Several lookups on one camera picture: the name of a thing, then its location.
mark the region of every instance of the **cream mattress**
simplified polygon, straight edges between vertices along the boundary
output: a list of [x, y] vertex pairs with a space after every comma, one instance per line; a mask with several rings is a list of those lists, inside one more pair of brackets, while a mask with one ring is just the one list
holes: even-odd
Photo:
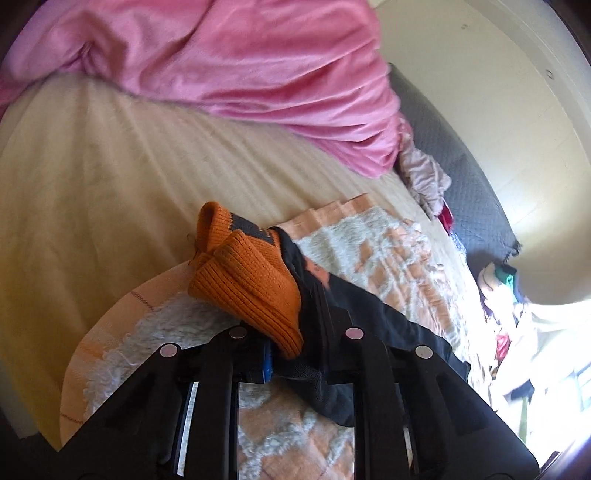
[[41, 432], [59, 446], [76, 345], [127, 292], [193, 255], [203, 203], [271, 226], [361, 193], [421, 223], [468, 312], [456, 353], [486, 365], [477, 286], [394, 173], [366, 179], [280, 127], [152, 103], [87, 77], [28, 89], [0, 124], [0, 354]]

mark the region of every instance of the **pink blanket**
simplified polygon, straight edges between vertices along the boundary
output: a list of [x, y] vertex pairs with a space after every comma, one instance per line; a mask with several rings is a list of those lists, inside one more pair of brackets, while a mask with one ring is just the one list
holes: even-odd
[[55, 71], [212, 115], [285, 125], [378, 177], [400, 102], [367, 0], [49, 0], [0, 69], [0, 110]]

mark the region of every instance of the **pile of clothes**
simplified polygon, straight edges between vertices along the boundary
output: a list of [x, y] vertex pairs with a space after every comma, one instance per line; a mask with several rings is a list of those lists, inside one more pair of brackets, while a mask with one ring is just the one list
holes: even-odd
[[583, 303], [530, 302], [519, 290], [518, 271], [506, 264], [487, 265], [478, 275], [478, 286], [488, 324], [496, 334], [493, 401], [531, 402], [536, 391], [545, 392], [591, 362], [591, 355], [584, 354], [591, 337]]

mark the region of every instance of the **gray blanket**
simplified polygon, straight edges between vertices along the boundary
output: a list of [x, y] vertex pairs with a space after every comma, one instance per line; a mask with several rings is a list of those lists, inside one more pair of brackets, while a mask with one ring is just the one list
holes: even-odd
[[415, 144], [432, 155], [451, 177], [445, 200], [455, 218], [453, 230], [467, 252], [472, 274], [491, 261], [518, 255], [517, 241], [501, 203], [460, 137], [427, 98], [392, 65], [390, 85], [413, 126]]

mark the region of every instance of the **red cloth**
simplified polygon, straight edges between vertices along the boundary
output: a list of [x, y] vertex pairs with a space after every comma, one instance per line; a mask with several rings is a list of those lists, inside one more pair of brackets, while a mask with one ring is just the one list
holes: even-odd
[[507, 352], [509, 351], [510, 346], [511, 340], [509, 340], [508, 333], [499, 333], [496, 336], [496, 360], [499, 362], [499, 364], [507, 356]]
[[449, 235], [449, 232], [451, 232], [453, 228], [453, 215], [452, 211], [449, 209], [445, 201], [443, 202], [443, 210], [437, 218], [439, 218], [439, 221], [443, 225], [443, 228]]

